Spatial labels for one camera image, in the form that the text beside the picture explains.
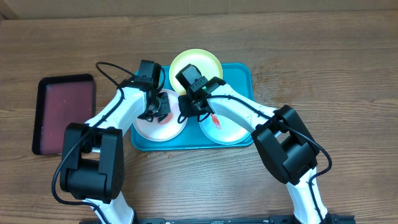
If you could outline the green and red sponge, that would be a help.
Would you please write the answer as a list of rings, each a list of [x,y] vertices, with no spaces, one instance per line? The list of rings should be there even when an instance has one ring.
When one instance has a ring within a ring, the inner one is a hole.
[[[173,116],[174,115],[172,113],[169,113],[165,116],[158,117],[158,123],[159,124],[167,124],[169,121],[172,120]]]

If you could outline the white plate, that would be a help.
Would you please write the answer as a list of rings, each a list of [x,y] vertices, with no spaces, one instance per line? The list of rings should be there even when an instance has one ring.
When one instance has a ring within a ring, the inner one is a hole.
[[[161,92],[166,92],[168,94],[171,113],[174,115],[172,120],[167,124],[159,124],[157,119],[151,123],[142,119],[137,119],[133,122],[134,128],[142,137],[155,142],[168,141],[176,137],[183,131],[187,123],[187,119],[181,124],[178,123],[178,117],[180,116],[178,106],[179,94],[168,89],[163,89]]]

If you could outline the yellow-green plate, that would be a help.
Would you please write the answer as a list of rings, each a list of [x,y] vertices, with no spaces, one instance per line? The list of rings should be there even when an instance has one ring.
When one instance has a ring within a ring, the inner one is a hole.
[[[185,95],[186,91],[175,76],[188,64],[196,66],[201,75],[208,80],[213,77],[223,79],[221,63],[211,52],[202,49],[186,50],[174,58],[169,68],[170,84],[179,95]]]

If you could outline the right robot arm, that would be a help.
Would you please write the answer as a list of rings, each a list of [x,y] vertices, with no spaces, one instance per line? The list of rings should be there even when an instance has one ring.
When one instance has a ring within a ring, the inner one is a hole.
[[[317,156],[325,152],[298,113],[285,105],[277,110],[236,92],[224,80],[207,79],[188,64],[176,74],[186,94],[178,99],[184,118],[208,114],[224,116],[251,134],[268,172],[286,185],[299,223],[326,223],[316,178]]]

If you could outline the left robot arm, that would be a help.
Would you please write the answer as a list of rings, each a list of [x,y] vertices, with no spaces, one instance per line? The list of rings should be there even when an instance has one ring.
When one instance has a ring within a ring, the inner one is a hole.
[[[165,71],[142,60],[137,74],[116,84],[115,97],[84,123],[70,123],[64,135],[62,160],[52,180],[52,195],[64,205],[88,206],[98,223],[135,223],[134,210],[121,189],[124,183],[123,137],[133,122],[153,122],[170,113],[162,92]]]

